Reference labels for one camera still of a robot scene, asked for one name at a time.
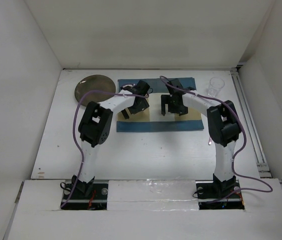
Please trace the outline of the blue beige checked placemat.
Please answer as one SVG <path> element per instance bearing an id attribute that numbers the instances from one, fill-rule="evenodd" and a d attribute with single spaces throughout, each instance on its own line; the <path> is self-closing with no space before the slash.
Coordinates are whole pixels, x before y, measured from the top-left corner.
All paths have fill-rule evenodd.
<path id="1" fill-rule="evenodd" d="M 118 133 L 154 133 L 154 132 L 184 132 L 202 131 L 204 124 L 202 115 L 190 108 L 185 115 L 166 112 L 162 115 L 161 96 L 169 93 L 167 86 L 158 78 L 144 78 L 149 84 L 150 94 L 147 99 L 149 107 L 137 114 L 130 114 L 125 119 L 122 113 L 118 113 L 116 131 Z"/>

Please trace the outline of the brown ceramic plate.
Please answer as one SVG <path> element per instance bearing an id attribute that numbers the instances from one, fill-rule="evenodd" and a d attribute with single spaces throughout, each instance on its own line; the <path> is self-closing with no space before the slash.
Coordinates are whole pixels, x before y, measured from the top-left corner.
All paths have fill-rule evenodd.
<path id="1" fill-rule="evenodd" d="M 79 102 L 80 99 L 89 91 L 103 91 L 109 93 L 116 92 L 116 85 L 113 80 L 105 75 L 94 74 L 83 78 L 74 89 L 74 97 Z M 82 105 L 86 106 L 89 102 L 94 101 L 96 103 L 103 102 L 109 99 L 111 96 L 101 93 L 91 93 L 83 101 Z"/>

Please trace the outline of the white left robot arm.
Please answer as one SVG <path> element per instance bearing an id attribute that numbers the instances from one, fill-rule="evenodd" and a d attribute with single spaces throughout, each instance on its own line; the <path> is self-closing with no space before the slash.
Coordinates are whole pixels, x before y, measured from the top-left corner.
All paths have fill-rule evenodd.
<path id="1" fill-rule="evenodd" d="M 95 165 L 100 145 L 109 137 L 113 116 L 132 108 L 139 113 L 149 107 L 147 93 L 131 93 L 123 90 L 111 98 L 87 104 L 78 126 L 79 106 L 73 119 L 73 140 L 81 154 L 78 173 L 71 179 L 71 194 L 87 199 L 92 195 L 95 180 Z"/>

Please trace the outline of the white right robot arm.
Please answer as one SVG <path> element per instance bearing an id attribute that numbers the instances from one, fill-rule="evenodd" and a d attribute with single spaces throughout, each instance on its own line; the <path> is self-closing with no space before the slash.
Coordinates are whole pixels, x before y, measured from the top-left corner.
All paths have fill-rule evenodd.
<path id="1" fill-rule="evenodd" d="M 215 144 L 215 170 L 212 182 L 197 182 L 199 199 L 221 199 L 233 193 L 238 186 L 234 173 L 235 146 L 240 133 L 244 132 L 232 101 L 188 93 L 172 93 L 161 96 L 161 114 L 166 111 L 185 115 L 188 108 L 207 117 L 208 132 Z"/>

